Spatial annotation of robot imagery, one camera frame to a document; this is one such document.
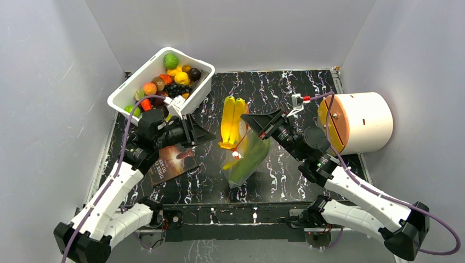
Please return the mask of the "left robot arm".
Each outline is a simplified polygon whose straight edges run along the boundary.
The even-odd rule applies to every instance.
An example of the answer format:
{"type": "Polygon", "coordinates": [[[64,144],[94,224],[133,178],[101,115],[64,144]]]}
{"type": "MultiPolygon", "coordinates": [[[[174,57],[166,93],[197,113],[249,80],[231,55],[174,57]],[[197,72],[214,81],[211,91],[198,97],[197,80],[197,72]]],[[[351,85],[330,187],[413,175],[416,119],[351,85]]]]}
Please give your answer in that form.
{"type": "Polygon", "coordinates": [[[55,227],[53,234],[62,262],[107,262],[113,248],[136,230],[146,225],[161,226],[164,219],[161,205],[148,198],[121,215],[115,213],[159,159],[160,150],[175,145],[190,148],[215,137],[191,114],[167,121],[162,110],[144,112],[135,134],[125,131],[120,157],[104,184],[70,222],[60,222],[55,227]]]}

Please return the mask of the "clear zip top bag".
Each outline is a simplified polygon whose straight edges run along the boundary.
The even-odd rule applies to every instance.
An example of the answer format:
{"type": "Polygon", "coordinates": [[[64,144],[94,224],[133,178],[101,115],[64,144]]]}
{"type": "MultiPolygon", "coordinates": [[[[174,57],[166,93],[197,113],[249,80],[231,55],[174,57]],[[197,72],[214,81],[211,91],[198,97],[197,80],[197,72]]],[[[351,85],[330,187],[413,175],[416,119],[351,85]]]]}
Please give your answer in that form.
{"type": "Polygon", "coordinates": [[[231,189],[242,186],[268,156],[270,140],[261,139],[241,119],[248,113],[244,100],[225,100],[218,146],[226,150],[221,167],[231,189]]]}

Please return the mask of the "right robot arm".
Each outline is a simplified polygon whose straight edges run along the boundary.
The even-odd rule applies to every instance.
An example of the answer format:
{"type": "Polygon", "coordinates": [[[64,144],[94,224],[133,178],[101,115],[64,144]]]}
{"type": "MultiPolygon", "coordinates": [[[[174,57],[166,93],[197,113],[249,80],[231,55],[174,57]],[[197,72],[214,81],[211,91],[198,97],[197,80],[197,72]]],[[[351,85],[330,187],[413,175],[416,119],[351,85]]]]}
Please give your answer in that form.
{"type": "Polygon", "coordinates": [[[413,261],[429,231],[429,220],[419,212],[428,207],[416,202],[412,208],[358,179],[349,168],[337,164],[327,153],[330,147],[324,131],[308,127],[297,132],[283,110],[267,115],[243,114],[241,119],[261,139],[273,138],[301,162],[301,174],[311,183],[339,193],[356,207],[319,197],[309,208],[309,221],[316,227],[333,224],[371,236],[394,255],[413,261]]]}

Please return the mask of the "red carrot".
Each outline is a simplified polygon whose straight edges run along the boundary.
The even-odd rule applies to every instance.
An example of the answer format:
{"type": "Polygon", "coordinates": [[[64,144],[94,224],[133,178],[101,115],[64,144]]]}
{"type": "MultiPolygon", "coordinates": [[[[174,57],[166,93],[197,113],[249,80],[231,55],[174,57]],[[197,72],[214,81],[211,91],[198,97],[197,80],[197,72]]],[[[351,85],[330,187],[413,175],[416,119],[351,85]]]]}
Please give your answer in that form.
{"type": "Polygon", "coordinates": [[[150,99],[144,99],[141,101],[140,103],[140,107],[142,108],[142,110],[145,112],[145,111],[150,111],[153,109],[153,105],[150,101],[150,99]]]}

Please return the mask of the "yellow banana bunch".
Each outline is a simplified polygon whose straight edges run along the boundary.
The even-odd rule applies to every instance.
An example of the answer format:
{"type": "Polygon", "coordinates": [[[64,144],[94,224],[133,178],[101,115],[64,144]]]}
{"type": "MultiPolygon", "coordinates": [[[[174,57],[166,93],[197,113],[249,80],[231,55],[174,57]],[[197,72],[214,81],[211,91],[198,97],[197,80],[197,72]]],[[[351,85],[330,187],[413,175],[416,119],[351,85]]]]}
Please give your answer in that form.
{"type": "Polygon", "coordinates": [[[247,126],[241,116],[248,112],[244,99],[228,96],[224,99],[220,124],[219,147],[235,151],[247,133],[247,126]]]}
{"type": "Polygon", "coordinates": [[[252,139],[249,134],[250,129],[247,129],[243,134],[239,134],[233,144],[234,147],[230,150],[231,154],[226,156],[227,159],[222,164],[222,170],[231,169],[237,162],[245,160],[252,146],[252,139]]]}

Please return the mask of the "green leafy vegetable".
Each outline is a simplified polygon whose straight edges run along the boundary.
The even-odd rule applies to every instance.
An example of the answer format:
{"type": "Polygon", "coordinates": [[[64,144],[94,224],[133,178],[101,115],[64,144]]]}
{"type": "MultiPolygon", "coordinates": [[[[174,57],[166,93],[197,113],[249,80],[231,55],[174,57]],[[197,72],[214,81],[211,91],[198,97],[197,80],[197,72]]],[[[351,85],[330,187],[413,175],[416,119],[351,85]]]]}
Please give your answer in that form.
{"type": "Polygon", "coordinates": [[[249,154],[244,161],[237,162],[229,174],[231,188],[241,186],[258,168],[267,157],[270,150],[270,140],[258,139],[250,148],[249,154]]]}

